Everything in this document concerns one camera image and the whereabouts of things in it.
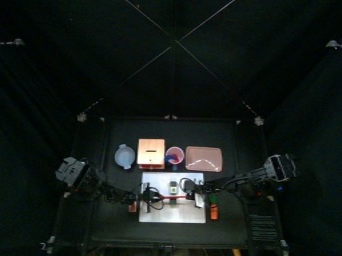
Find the black curtain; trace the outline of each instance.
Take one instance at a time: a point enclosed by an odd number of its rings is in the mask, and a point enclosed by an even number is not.
[[[281,200],[294,255],[342,252],[342,51],[332,49],[266,123],[270,153],[293,153],[301,176]]]
[[[0,46],[0,77],[0,254],[28,255],[52,232],[55,170],[71,152],[76,117],[24,47]]]

